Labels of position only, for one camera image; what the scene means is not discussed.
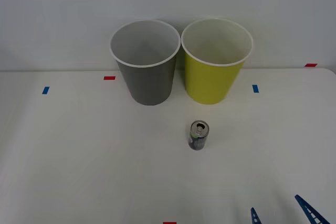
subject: blue tape marker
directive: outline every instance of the blue tape marker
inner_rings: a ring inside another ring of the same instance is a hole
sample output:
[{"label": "blue tape marker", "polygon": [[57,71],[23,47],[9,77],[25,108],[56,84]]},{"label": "blue tape marker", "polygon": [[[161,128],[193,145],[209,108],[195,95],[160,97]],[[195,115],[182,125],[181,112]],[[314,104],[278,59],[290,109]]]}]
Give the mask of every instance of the blue tape marker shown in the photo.
[{"label": "blue tape marker", "polygon": [[47,94],[50,87],[44,87],[42,94]]},{"label": "blue tape marker", "polygon": [[253,87],[253,92],[259,93],[258,85],[252,85]]}]

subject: can opening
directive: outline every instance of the can opening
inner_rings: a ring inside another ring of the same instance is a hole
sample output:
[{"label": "can opening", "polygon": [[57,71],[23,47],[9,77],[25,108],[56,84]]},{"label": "can opening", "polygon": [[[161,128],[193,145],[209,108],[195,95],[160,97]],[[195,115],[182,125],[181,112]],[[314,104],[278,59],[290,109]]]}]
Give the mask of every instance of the can opening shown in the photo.
[{"label": "can opening", "polygon": [[201,127],[202,129],[205,129],[205,125],[203,123],[197,123],[196,126]]}]

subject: paper cup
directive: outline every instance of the paper cup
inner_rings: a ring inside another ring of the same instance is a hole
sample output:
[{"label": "paper cup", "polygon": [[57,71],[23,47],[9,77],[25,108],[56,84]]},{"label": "paper cup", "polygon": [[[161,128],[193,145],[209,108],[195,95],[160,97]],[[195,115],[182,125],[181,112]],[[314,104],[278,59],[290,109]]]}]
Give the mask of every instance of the paper cup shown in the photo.
[{"label": "paper cup", "polygon": [[141,20],[122,26],[110,40],[110,51],[132,97],[156,105],[172,90],[179,33],[159,20]]},{"label": "paper cup", "polygon": [[215,104],[226,96],[244,61],[253,50],[252,35],[227,19],[202,19],[182,33],[185,50],[185,86],[202,104]]}]

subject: cup rim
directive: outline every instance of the cup rim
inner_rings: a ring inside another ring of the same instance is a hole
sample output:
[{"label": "cup rim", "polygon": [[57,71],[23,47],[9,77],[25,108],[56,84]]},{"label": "cup rim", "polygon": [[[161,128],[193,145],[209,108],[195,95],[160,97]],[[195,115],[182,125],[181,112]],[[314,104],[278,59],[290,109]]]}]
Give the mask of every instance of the cup rim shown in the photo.
[{"label": "cup rim", "polygon": [[[183,38],[184,38],[185,32],[186,32],[192,25],[194,25],[194,24],[196,24],[196,23],[199,23],[199,22],[202,22],[202,21],[206,21],[206,20],[222,20],[222,21],[225,21],[225,22],[232,23],[232,24],[238,26],[239,28],[241,28],[243,31],[245,31],[245,32],[247,33],[248,37],[250,38],[250,41],[251,41],[251,49],[250,49],[249,53],[248,53],[243,59],[241,59],[241,60],[239,60],[239,61],[236,61],[236,62],[233,62],[233,63],[229,63],[229,64],[214,64],[214,63],[206,62],[206,61],[204,61],[204,60],[200,60],[200,59],[198,59],[197,57],[193,56],[192,53],[190,53],[190,52],[188,51],[188,49],[186,49],[186,47],[185,47],[185,45],[184,45]],[[194,60],[197,60],[197,61],[200,62],[200,63],[206,64],[206,65],[209,65],[209,66],[214,66],[214,67],[229,67],[229,66],[237,65],[237,64],[239,64],[239,63],[241,63],[241,62],[244,62],[244,61],[245,61],[245,60],[252,54],[252,52],[253,52],[253,50],[254,50],[254,41],[253,41],[253,37],[252,37],[251,33],[250,33],[244,26],[242,26],[242,25],[238,24],[237,22],[234,22],[234,21],[232,21],[232,20],[230,20],[230,19],[227,19],[227,18],[203,18],[203,19],[198,19],[198,20],[196,20],[196,21],[190,23],[189,25],[187,25],[187,26],[185,27],[185,29],[184,29],[183,32],[182,32],[182,35],[181,35],[181,44],[182,44],[182,47],[183,47],[183,49],[185,50],[185,52],[186,52],[190,57],[192,57]]]},{"label": "cup rim", "polygon": [[[169,28],[171,28],[177,35],[177,39],[178,39],[178,46],[176,48],[176,50],[172,53],[172,55],[170,55],[168,58],[160,61],[160,62],[157,62],[157,63],[154,63],[154,64],[150,64],[150,65],[134,65],[134,64],[129,64],[121,59],[119,59],[112,51],[112,48],[111,48],[111,42],[112,42],[112,39],[114,37],[114,35],[116,35],[116,33],[118,31],[120,31],[122,28],[124,28],[125,26],[129,26],[131,24],[134,24],[134,23],[137,23],[137,22],[143,22],[143,21],[150,21],[150,22],[157,22],[157,23],[161,23]],[[123,65],[126,65],[128,67],[134,67],[134,68],[151,68],[151,67],[156,67],[158,65],[161,65],[161,64],[164,64],[166,63],[167,61],[171,60],[172,58],[174,58],[174,56],[177,54],[178,50],[180,49],[181,47],[181,37],[180,37],[180,34],[179,32],[175,29],[175,27],[173,27],[172,25],[164,22],[164,21],[161,21],[161,20],[158,20],[158,19],[141,19],[141,20],[136,20],[136,21],[133,21],[133,22],[129,22],[129,23],[126,23],[124,25],[122,25],[121,27],[119,27],[110,37],[110,40],[109,40],[109,48],[110,48],[110,53],[112,54],[112,56],[114,57],[114,59],[118,62],[120,62],[121,64]]]}]

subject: white wall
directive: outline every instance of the white wall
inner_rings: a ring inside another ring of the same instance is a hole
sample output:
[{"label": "white wall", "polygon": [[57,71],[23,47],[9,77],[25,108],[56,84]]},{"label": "white wall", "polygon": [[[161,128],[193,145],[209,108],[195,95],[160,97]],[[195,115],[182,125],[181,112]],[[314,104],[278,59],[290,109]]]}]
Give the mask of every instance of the white wall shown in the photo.
[{"label": "white wall", "polygon": [[251,31],[245,67],[336,66],[335,0],[0,0],[0,70],[116,69],[108,39],[123,23],[160,18],[181,31],[205,16]]}]

